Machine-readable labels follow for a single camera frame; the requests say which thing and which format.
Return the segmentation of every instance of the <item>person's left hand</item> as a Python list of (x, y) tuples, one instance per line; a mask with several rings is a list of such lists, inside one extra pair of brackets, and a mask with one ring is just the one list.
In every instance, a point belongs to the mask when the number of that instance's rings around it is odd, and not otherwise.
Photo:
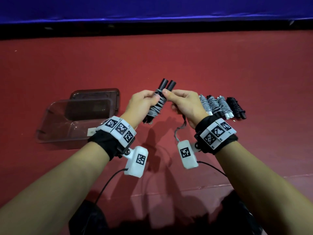
[(134, 94), (126, 107), (125, 113), (121, 116), (126, 120), (134, 129), (146, 117), (149, 108), (155, 106), (160, 100), (158, 94), (154, 95), (152, 90), (143, 90)]

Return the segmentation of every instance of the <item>blue backdrop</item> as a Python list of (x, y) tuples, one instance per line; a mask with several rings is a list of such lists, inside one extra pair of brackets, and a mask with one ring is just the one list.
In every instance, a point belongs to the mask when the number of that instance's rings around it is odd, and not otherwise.
[(0, 0), (0, 23), (313, 18), (313, 0)]

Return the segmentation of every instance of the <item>plastic container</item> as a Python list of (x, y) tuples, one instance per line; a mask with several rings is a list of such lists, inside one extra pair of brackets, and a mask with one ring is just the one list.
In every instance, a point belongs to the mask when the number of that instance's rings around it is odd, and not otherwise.
[(117, 88), (91, 89), (91, 90), (76, 90), (70, 99), (112, 99), (112, 107), (114, 115), (118, 114), (119, 110), (119, 90)]
[(87, 143), (92, 128), (114, 115), (111, 98), (61, 100), (45, 111), (36, 138), (59, 149), (79, 149)]

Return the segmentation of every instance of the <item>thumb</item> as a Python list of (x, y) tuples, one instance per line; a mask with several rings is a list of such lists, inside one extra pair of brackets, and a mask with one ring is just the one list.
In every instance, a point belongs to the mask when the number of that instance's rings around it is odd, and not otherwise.
[(163, 89), (162, 93), (168, 101), (171, 101), (171, 102), (175, 103), (176, 105), (179, 105), (179, 103), (183, 99), (182, 97), (175, 95), (173, 92), (170, 92), (167, 89)]
[(153, 97), (151, 97), (151, 98), (149, 99), (149, 101), (150, 101), (150, 106), (155, 106), (155, 105), (159, 102), (160, 98), (161, 98), (161, 97), (160, 97), (158, 94), (155, 94)]

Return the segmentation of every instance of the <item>hand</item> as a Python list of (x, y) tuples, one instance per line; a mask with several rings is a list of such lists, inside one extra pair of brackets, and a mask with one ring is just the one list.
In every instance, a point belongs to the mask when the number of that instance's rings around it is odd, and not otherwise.
[(143, 90), (134, 94), (126, 107), (125, 113), (121, 116), (126, 120), (134, 129), (146, 117), (149, 108), (155, 106), (160, 100), (158, 94), (154, 95), (152, 90)]
[(197, 124), (208, 116), (204, 110), (198, 93), (188, 90), (169, 90), (163, 89), (163, 95), (168, 101), (173, 102), (172, 109), (178, 114), (186, 116), (191, 128), (195, 129)]

